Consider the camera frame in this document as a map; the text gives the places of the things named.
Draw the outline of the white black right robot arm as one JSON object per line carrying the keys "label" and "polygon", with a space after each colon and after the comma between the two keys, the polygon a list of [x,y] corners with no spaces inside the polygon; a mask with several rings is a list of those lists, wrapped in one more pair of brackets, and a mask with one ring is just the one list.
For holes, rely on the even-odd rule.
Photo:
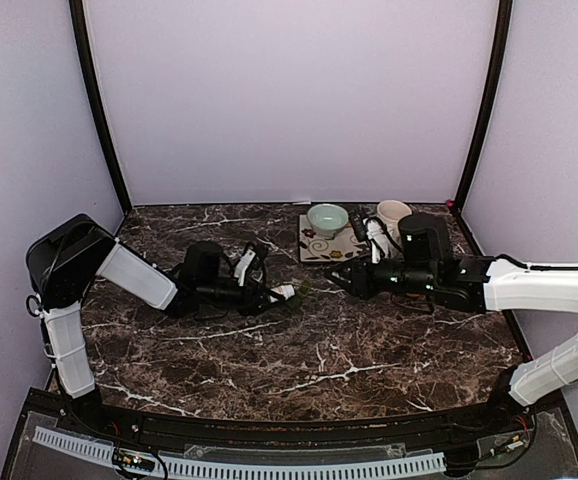
{"label": "white black right robot arm", "polygon": [[[353,297],[423,295],[441,307],[476,314],[578,314],[578,264],[541,265],[506,254],[458,257],[445,221],[426,213],[401,219],[398,240],[377,218],[355,218],[352,226],[370,253],[328,269],[326,277]],[[479,424],[499,434],[518,412],[577,380],[578,333],[541,357],[504,370],[480,410]]]}

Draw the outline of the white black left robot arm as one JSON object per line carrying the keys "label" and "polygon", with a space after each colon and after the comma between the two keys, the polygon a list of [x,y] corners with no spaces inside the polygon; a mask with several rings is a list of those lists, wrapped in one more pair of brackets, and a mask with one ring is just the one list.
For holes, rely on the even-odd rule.
{"label": "white black left robot arm", "polygon": [[169,271],[148,261],[86,214],[78,214],[42,236],[28,249],[25,264],[32,294],[30,315],[38,318],[45,351],[63,391],[72,399],[70,417],[89,436],[110,427],[109,412],[86,396],[96,388],[90,367],[82,310],[95,284],[106,282],[171,318],[184,318],[208,306],[257,316],[287,304],[290,284],[267,283],[267,250],[248,243],[231,262],[213,241],[191,244]]}

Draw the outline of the green pill organizer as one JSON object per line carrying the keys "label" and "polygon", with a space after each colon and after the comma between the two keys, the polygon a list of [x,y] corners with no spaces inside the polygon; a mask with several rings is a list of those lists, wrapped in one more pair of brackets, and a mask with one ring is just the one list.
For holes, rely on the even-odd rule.
{"label": "green pill organizer", "polygon": [[288,299],[285,303],[287,309],[295,313],[301,309],[303,303],[307,299],[311,289],[312,289],[313,282],[311,280],[303,280],[301,284],[294,289],[294,295]]}

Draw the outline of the small white pill bottle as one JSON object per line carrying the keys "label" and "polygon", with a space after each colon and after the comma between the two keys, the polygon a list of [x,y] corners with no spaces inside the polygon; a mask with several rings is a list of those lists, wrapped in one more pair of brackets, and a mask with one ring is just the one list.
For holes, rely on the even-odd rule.
{"label": "small white pill bottle", "polygon": [[296,290],[291,284],[283,284],[273,287],[269,290],[268,298],[272,303],[285,302],[292,299],[296,295]]}

